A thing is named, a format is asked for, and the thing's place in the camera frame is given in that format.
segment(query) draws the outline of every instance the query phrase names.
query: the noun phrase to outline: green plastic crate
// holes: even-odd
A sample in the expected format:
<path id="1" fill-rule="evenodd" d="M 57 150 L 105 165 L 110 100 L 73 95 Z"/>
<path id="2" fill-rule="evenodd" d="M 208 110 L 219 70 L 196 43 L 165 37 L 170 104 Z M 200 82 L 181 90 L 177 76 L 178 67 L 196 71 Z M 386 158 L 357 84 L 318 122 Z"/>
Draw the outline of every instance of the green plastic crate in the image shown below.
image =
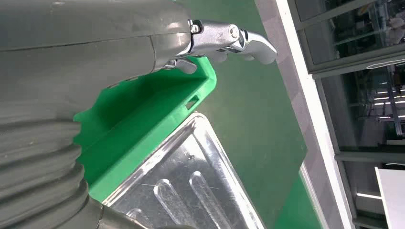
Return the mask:
<path id="1" fill-rule="evenodd" d="M 198 65 L 194 74 L 160 70 L 122 82 L 75 116 L 82 123 L 75 138 L 82 146 L 78 160 L 93 198 L 107 198 L 214 89 L 208 59 L 192 61 Z"/>

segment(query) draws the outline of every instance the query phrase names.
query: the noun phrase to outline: bolt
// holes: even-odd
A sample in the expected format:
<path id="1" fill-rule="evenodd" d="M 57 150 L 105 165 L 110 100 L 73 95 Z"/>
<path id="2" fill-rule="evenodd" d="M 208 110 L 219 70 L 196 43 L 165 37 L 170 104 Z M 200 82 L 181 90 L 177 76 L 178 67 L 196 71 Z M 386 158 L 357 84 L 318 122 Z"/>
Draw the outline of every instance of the bolt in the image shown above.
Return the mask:
<path id="1" fill-rule="evenodd" d="M 198 32 L 200 32 L 200 27 L 198 25 L 196 25 L 196 24 L 191 25 L 190 26 L 190 32 L 191 33 L 198 33 Z"/>
<path id="2" fill-rule="evenodd" d="M 229 32 L 230 32 L 230 34 L 231 34 L 231 36 L 233 38 L 238 38 L 239 37 L 239 29 L 238 29 L 238 27 L 236 25 L 231 25 L 229 27 Z"/>

